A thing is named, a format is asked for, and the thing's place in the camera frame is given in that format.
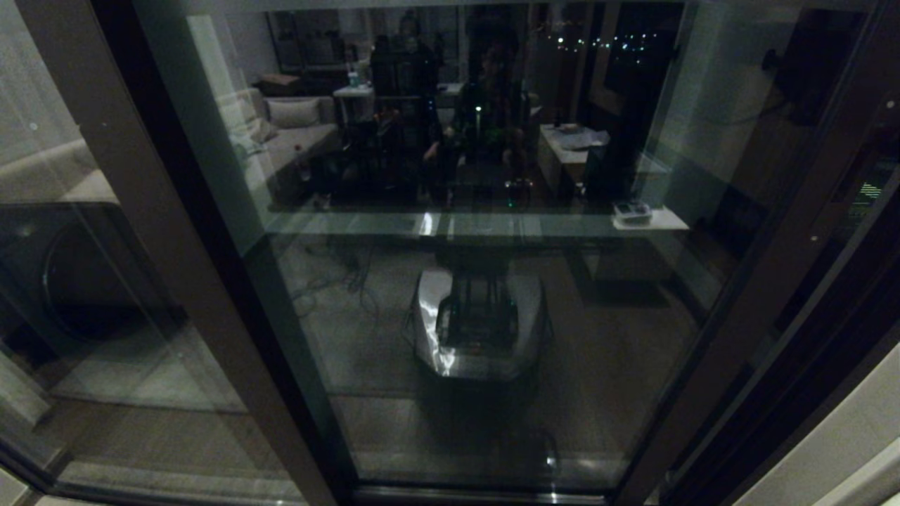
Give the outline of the brown framed fixed glass door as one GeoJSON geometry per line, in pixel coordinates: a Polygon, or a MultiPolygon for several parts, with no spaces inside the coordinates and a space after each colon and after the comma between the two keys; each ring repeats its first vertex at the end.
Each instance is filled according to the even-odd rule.
{"type": "Polygon", "coordinates": [[[0,0],[0,444],[338,502],[128,0],[0,0]]]}

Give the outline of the brown framed sliding glass door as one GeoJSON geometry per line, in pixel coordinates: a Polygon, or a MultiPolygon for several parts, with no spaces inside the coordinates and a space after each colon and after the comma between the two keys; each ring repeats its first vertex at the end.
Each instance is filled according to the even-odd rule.
{"type": "Polygon", "coordinates": [[[554,119],[568,4],[128,0],[297,371],[335,497],[361,486],[640,504],[814,263],[828,191],[785,200],[726,288],[698,244],[749,140],[769,49],[900,46],[900,0],[681,2],[633,183],[568,202],[606,131],[554,119]],[[611,215],[267,211],[331,201],[610,206],[611,215]]]}

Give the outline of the recessed door pull handle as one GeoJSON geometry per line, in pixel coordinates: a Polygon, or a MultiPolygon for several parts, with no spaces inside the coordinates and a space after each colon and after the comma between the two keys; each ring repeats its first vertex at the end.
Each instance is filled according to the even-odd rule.
{"type": "Polygon", "coordinates": [[[842,179],[836,186],[830,201],[833,204],[852,202],[858,195],[868,171],[877,162],[880,156],[880,141],[865,143],[853,158],[851,166],[845,171],[842,179]]]}

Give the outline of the long stone balcony sill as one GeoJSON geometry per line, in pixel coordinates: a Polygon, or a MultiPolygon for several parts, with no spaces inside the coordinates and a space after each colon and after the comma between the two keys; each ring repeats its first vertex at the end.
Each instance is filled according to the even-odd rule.
{"type": "Polygon", "coordinates": [[[365,202],[338,202],[331,201],[329,204],[315,205],[313,202],[305,202],[296,205],[267,205],[267,211],[282,212],[283,214],[299,214],[299,212],[360,212],[360,214],[418,214],[419,212],[453,212],[453,214],[462,214],[462,212],[474,212],[475,214],[550,214],[550,215],[611,215],[612,208],[610,206],[597,206],[585,204],[585,202],[575,202],[570,206],[544,206],[542,202],[533,201],[527,206],[508,206],[506,201],[490,202],[487,205],[473,205],[469,202],[463,202],[461,205],[444,206],[434,204],[414,204],[414,205],[368,205],[365,202]]]}

